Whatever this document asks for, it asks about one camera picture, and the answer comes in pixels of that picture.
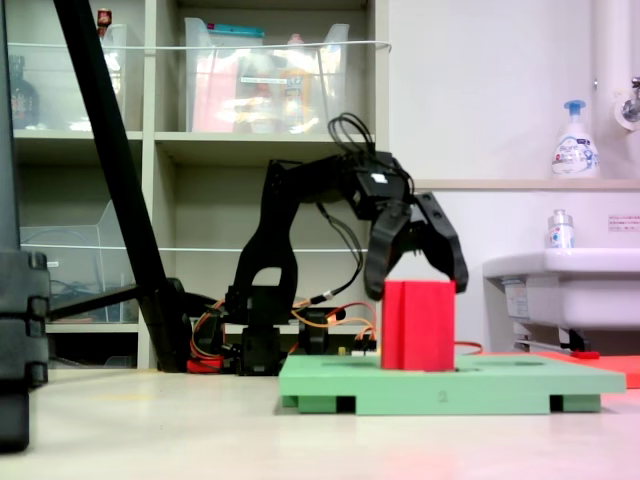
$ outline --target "white floor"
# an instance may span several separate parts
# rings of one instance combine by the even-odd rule
[[[600,414],[301,416],[275,378],[57,371],[1,480],[640,479],[640,391]]]

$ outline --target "black tripod leg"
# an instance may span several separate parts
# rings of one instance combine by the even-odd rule
[[[162,267],[89,2],[54,0],[54,3],[131,269],[136,283],[146,292],[138,301],[158,366],[168,372],[184,372],[189,358],[191,325],[185,315],[184,298],[167,280]]]
[[[5,2],[0,5],[0,250],[18,250],[18,205],[16,166],[13,157],[13,125],[11,121],[11,91]]]

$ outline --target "soap dispenser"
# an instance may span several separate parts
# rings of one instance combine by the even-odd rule
[[[573,218],[567,215],[563,209],[553,211],[549,217],[549,242],[550,248],[573,248],[576,244],[573,231]]]
[[[599,178],[598,149],[586,131],[580,110],[586,106],[582,100],[564,104],[569,110],[569,123],[560,137],[556,154],[551,163],[554,178]]]

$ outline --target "black stand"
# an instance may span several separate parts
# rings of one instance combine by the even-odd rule
[[[6,17],[0,5],[0,451],[29,444],[28,392],[47,382],[45,321],[136,298],[158,367],[184,372],[187,297],[167,279],[87,0],[54,0],[136,285],[49,310],[44,255],[20,251]]]

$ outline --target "green foam base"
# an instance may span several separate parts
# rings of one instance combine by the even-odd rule
[[[524,355],[459,356],[456,372],[383,370],[379,357],[290,356],[282,406],[359,415],[516,415],[600,411],[600,394],[625,392],[620,373]]]

